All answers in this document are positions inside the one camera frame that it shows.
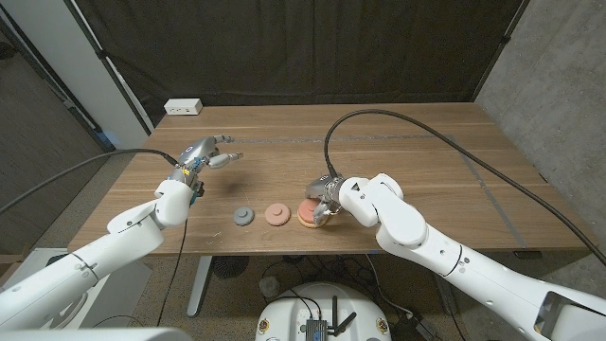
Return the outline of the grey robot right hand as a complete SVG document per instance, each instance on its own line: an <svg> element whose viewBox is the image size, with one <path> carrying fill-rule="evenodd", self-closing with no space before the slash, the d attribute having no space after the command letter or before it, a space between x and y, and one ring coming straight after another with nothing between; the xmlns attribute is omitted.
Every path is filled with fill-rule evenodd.
<svg viewBox="0 0 606 341"><path fill-rule="evenodd" d="M335 177L327 174L306 186L306 198L319 201L312 213L314 224L318 226L324 224L330 216L341 210L339 191L344 181L345 178L341 174L337 174Z"/></svg>

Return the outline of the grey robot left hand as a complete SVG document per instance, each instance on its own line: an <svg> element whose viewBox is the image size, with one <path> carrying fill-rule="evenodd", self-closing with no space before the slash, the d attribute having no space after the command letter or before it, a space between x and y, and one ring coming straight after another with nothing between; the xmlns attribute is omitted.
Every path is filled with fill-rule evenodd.
<svg viewBox="0 0 606 341"><path fill-rule="evenodd" d="M199 174L203 168L219 169L232 161L243 158L242 153L221 153L219 151L219 144L233 141L234 138L229 135L213 135L194 142L179 156L169 180L196 188L200 183Z"/></svg>

